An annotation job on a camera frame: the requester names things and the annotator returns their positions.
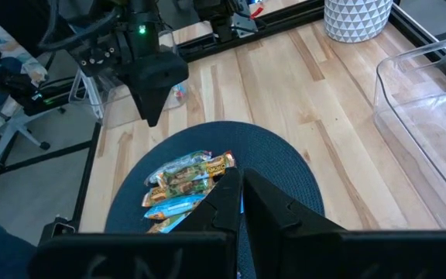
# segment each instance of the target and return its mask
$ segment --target transparent container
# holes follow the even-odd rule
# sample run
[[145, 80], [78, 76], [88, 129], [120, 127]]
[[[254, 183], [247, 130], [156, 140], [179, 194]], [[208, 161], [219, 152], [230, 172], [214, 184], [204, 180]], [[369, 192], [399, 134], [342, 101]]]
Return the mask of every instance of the transparent container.
[[[160, 32], [160, 50], [177, 53], [172, 32], [167, 30]], [[187, 81], [173, 86], [163, 110], [183, 105], [188, 99], [187, 86]], [[69, 101], [75, 105], [82, 105], [107, 129], [140, 119], [129, 88], [111, 70], [104, 70], [95, 77], [86, 77], [79, 70], [75, 76]]]
[[376, 73], [376, 127], [446, 228], [446, 40], [385, 59]]

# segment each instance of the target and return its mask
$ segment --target wooden tabletop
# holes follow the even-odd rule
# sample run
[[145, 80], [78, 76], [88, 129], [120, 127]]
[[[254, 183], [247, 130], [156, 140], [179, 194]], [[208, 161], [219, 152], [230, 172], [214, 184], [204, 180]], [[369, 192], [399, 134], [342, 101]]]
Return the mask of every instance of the wooden tabletop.
[[[270, 0], [265, 12], [294, 3]], [[176, 38], [209, 31], [198, 23]], [[390, 24], [373, 40], [346, 44], [329, 39], [317, 21], [190, 63], [186, 105], [164, 112], [153, 128], [139, 120], [101, 131], [81, 232], [104, 231], [116, 192], [144, 154], [216, 120], [254, 123], [294, 146], [317, 179], [326, 216], [346, 229], [439, 228], [431, 201], [410, 183], [372, 118], [376, 65], [413, 48]]]

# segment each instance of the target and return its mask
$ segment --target granola bar wrapper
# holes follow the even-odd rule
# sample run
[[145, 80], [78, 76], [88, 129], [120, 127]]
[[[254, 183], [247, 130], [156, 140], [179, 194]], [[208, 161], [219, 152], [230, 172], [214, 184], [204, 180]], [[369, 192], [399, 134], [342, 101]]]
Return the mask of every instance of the granola bar wrapper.
[[171, 216], [161, 223], [154, 224], [147, 233], [169, 233], [178, 224], [180, 224], [191, 212], [185, 212], [183, 214]]
[[171, 216], [179, 215], [194, 210], [199, 203], [206, 197], [203, 194], [194, 194], [171, 198], [154, 205], [144, 215], [145, 218], [164, 220]]
[[211, 151], [199, 150], [193, 153], [189, 153], [185, 156], [182, 156], [178, 159], [175, 159], [159, 167], [157, 170], [152, 172], [151, 175], [147, 177], [147, 179], [144, 181], [144, 184], [146, 186], [149, 186], [149, 183], [151, 184], [157, 183], [156, 176], [162, 174], [164, 171], [170, 173], [177, 172], [178, 170], [184, 167], [190, 166], [195, 163], [204, 162], [210, 159], [211, 159]]
[[225, 174], [227, 167], [234, 166], [235, 158], [233, 157], [232, 152], [227, 151], [221, 156], [205, 162], [192, 164], [176, 172], [164, 171], [158, 176], [158, 182], [160, 183], [160, 186], [167, 187], [167, 185], [179, 184]]
[[212, 189], [213, 187], [214, 181], [211, 177], [197, 181], [188, 181], [180, 184], [169, 185], [167, 187], [154, 187], [149, 190], [149, 193], [144, 195], [142, 206], [153, 206], [170, 198], [200, 193], [207, 189]]

